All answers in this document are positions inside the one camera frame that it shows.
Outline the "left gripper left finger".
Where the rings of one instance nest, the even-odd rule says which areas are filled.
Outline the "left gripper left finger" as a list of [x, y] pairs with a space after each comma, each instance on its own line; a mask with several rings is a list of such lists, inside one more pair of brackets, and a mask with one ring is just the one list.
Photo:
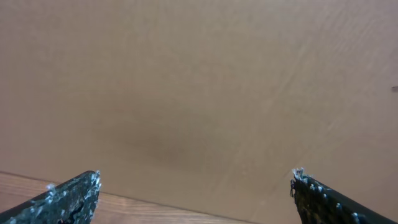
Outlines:
[[1, 213], [4, 224], [90, 224], [95, 216], [100, 171], [88, 170]]

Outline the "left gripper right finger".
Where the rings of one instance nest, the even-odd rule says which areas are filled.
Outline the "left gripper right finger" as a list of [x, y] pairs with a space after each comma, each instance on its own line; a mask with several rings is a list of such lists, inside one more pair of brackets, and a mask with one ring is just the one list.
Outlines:
[[397, 224], [307, 175], [292, 170], [290, 196], [302, 224]]

